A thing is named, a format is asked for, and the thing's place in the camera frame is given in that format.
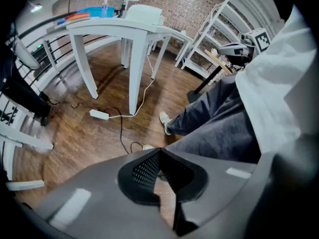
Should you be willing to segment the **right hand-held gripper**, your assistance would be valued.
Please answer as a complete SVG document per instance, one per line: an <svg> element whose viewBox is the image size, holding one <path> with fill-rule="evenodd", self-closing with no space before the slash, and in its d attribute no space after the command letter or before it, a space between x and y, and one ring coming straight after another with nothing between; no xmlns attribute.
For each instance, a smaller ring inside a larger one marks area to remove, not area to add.
<svg viewBox="0 0 319 239"><path fill-rule="evenodd" d="M246 66L256 56L266 51L270 45L265 28L256 28L250 32L241 35L240 39L240 64L239 66ZM239 56L239 43L229 43L218 47L218 54L225 56Z"/></svg>

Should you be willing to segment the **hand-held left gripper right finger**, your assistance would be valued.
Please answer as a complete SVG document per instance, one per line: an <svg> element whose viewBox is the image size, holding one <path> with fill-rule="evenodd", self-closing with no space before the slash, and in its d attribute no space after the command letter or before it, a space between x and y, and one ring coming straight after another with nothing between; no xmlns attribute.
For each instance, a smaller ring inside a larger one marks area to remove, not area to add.
<svg viewBox="0 0 319 239"><path fill-rule="evenodd" d="M160 236L248 236L259 165L162 148L162 171L176 190L175 229Z"/></svg>

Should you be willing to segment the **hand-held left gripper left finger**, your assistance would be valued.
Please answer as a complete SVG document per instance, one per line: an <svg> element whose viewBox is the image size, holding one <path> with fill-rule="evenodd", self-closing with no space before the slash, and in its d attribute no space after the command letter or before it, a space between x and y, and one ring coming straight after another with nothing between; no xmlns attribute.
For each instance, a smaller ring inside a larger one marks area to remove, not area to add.
<svg viewBox="0 0 319 239"><path fill-rule="evenodd" d="M165 148L88 166L46 196L33 224L53 239L173 239L154 194L159 170L180 189L180 155Z"/></svg>

